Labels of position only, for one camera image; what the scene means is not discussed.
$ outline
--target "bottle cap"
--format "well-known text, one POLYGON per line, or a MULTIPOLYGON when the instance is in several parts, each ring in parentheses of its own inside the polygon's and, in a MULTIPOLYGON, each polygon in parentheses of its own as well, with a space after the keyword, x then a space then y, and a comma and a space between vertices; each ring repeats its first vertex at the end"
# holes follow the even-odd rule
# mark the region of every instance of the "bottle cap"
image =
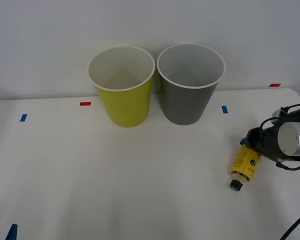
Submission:
POLYGON ((240 191, 240 189, 241 189, 242 186, 243 186, 243 184, 242 184, 240 181, 235 180, 235 179, 233 179, 233 180, 231 181, 231 183, 230 183, 230 188, 231 188, 232 190, 234 190, 234 191, 237 191, 237 192, 240 191))

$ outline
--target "white wall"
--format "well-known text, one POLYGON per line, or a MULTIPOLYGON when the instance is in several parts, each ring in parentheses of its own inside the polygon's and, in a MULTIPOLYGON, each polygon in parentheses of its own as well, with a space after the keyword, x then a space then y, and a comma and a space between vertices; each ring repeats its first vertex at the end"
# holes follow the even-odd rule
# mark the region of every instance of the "white wall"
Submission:
POLYGON ((282 83, 300 94, 300 0, 0 0, 0 99, 92 96, 86 67, 130 44, 223 55, 219 89, 282 83))

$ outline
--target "table surface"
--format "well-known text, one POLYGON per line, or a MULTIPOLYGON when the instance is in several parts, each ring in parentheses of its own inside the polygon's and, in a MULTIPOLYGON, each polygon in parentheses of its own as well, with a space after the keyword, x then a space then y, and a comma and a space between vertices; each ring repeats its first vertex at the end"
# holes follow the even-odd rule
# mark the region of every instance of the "table surface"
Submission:
POLYGON ((297 103, 287 88, 216 91, 179 126, 152 95, 146 121, 122 128, 99 97, 0 101, 0 240, 13 223, 18 240, 280 239, 300 217, 300 170, 262 158, 240 192, 229 170, 249 129, 297 103))

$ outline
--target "cylindrical motor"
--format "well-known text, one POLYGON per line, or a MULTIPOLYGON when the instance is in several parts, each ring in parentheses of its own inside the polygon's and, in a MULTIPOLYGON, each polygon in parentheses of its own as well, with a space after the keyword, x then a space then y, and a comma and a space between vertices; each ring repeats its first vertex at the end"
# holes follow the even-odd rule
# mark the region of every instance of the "cylindrical motor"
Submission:
POLYGON ((300 157, 300 122, 285 122, 278 131, 278 145, 287 156, 300 157))

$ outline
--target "blue tape marker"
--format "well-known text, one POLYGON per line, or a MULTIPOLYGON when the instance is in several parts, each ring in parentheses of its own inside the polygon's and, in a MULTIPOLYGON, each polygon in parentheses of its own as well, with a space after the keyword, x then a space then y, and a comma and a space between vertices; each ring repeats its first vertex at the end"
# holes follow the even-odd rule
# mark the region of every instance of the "blue tape marker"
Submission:
POLYGON ((6 236, 5 240, 17 240, 17 232, 18 232, 18 225, 12 224, 10 231, 6 236))
POLYGON ((222 106, 222 112, 223 112, 224 114, 227 114, 227 113, 228 113, 227 106, 222 106))
POLYGON ((28 114, 22 114, 22 117, 21 117, 21 119, 20 119, 20 122, 26 121, 27 116, 28 116, 28 114))

